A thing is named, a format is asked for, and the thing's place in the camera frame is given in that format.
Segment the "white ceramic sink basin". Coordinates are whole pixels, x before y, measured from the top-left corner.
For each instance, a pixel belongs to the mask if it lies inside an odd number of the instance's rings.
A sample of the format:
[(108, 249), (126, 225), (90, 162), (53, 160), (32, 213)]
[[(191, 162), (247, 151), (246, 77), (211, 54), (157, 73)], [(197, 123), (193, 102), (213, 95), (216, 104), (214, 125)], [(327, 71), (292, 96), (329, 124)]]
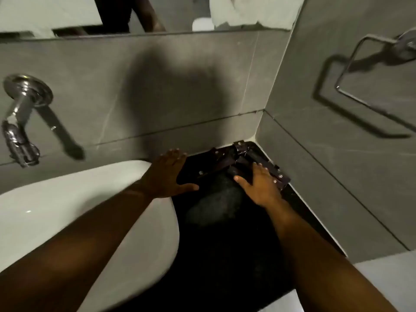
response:
[[(0, 195), (0, 272), (80, 215), (140, 179), (150, 163), (124, 161)], [(172, 266), (179, 224), (171, 198), (155, 199), (124, 238), (77, 312), (105, 312), (140, 295)]]

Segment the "chrome wall faucet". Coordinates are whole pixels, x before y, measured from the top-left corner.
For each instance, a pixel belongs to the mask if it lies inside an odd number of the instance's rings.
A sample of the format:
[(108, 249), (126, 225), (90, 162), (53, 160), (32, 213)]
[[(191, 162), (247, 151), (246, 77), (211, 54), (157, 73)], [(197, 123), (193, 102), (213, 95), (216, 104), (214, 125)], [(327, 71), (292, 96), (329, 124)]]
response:
[(8, 75), (3, 81), (3, 88), (13, 99), (1, 123), (10, 157), (23, 168), (35, 166), (39, 163), (40, 152), (30, 142), (25, 126), (33, 109), (51, 104), (52, 90), (42, 80), (19, 73)]

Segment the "person's right hand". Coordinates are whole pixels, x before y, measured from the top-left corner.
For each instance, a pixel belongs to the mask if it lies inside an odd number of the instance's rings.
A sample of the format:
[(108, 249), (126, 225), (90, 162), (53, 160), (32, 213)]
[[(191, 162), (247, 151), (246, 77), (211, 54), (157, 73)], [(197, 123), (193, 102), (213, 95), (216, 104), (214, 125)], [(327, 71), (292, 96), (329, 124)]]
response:
[(243, 190), (255, 204), (268, 210), (286, 204), (274, 183), (274, 178), (270, 175), (268, 169), (260, 163), (254, 162), (252, 165), (251, 185), (251, 189)]

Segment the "dark brown leather tray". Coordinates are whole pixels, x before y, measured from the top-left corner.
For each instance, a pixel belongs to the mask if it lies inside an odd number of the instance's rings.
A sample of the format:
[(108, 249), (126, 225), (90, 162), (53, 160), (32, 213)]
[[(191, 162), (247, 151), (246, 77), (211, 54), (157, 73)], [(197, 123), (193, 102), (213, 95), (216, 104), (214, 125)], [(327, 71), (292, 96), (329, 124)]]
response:
[(196, 178), (202, 179), (218, 172), (227, 172), (231, 177), (239, 176), (252, 184), (253, 163), (266, 167), (279, 190), (283, 190), (290, 178), (275, 165), (252, 141), (236, 141), (231, 146), (212, 148), (204, 153), (204, 166), (197, 169)]

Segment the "person's left hand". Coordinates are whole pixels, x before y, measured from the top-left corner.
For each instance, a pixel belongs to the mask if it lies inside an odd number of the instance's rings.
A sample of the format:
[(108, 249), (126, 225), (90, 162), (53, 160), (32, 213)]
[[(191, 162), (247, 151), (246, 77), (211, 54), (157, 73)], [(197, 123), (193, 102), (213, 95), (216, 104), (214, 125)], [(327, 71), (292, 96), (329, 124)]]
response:
[(177, 178), (187, 155), (180, 149), (170, 149), (160, 155), (137, 182), (138, 191), (148, 198), (168, 198), (176, 194)]

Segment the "person's left forearm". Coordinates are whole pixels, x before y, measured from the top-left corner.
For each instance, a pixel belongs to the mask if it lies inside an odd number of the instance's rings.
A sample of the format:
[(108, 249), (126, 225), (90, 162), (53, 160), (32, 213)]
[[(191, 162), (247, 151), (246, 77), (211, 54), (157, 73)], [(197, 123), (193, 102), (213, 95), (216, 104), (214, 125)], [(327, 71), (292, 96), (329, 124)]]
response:
[(153, 199), (142, 184), (85, 212), (0, 273), (0, 312), (77, 312)]

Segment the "person's right forearm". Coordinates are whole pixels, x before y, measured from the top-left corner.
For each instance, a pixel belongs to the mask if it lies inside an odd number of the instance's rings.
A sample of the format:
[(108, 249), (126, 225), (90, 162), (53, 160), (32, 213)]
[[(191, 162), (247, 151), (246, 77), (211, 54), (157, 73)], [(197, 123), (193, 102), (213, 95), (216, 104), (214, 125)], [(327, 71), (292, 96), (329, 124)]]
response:
[(308, 312), (398, 312), (371, 282), (282, 199), (270, 216), (300, 303)]

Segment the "wall mirror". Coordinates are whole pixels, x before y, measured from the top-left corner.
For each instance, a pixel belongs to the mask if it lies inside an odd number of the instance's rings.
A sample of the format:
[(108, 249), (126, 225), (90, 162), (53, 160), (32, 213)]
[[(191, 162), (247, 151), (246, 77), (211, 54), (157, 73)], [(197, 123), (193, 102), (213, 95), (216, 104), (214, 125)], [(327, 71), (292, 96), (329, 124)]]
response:
[(290, 31), (305, 0), (0, 0), (0, 39)]

